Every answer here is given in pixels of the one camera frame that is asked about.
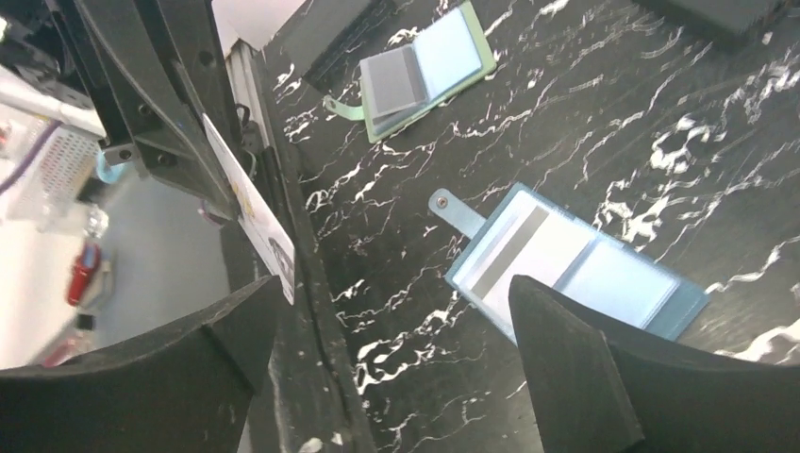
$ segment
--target wire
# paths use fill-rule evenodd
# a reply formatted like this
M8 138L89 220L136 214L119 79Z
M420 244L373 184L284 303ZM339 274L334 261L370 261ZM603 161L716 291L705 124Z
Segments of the wire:
M36 160L36 157L41 153L44 145L47 143L47 140L53 135L54 132L61 126L62 122L59 120L52 120L44 128L42 134L37 137L36 141L33 142L33 146L31 146L30 151L27 155L20 161L20 164L17 165L17 168L11 172L6 180L0 182L0 195L3 195L8 189L11 188L20 178L25 174L27 169Z

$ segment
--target marble surface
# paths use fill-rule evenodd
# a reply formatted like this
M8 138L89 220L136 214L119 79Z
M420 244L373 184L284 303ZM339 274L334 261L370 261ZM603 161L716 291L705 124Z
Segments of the marble surface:
M455 2L396 3L341 100ZM380 451L541 449L515 348L442 278L467 240L427 210L440 187L486 216L522 181L708 288L681 343L800 362L798 23L730 54L622 0L474 4L497 71L378 144L281 53L296 17L263 55Z

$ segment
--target card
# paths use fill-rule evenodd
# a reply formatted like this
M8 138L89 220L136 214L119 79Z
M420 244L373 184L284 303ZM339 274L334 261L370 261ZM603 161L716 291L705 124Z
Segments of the card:
M203 115L206 136L242 208L239 224L256 252L283 283L283 294L294 305L294 244L261 197L209 117Z

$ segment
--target red object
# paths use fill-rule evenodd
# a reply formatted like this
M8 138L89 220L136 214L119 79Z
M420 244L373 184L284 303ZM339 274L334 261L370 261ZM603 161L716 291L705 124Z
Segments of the red object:
M73 279L67 290L67 303L73 307L80 304L83 293L92 283L92 278L100 267L100 246L96 243L83 243L83 250L75 258L73 264Z

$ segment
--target purple cable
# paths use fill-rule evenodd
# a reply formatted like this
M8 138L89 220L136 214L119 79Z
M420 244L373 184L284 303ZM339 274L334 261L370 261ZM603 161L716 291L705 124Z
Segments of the purple cable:
M33 146L31 146L30 151L22 159L20 164L17 165L17 168L15 168L13 172L11 172L11 175L9 175L5 181L0 182L0 195L5 193L8 189L11 188L11 186L16 184L17 181L20 180L20 178L25 174L25 172L33 163L33 161L36 160L36 157L39 155L39 153L41 153L42 149L44 148L44 144L47 143L47 140L53 135L54 132L56 132L56 129L58 129L61 125L62 125L61 121L53 120L47 125L47 127L44 128L42 134L40 134L40 136L37 137L36 141L33 143Z

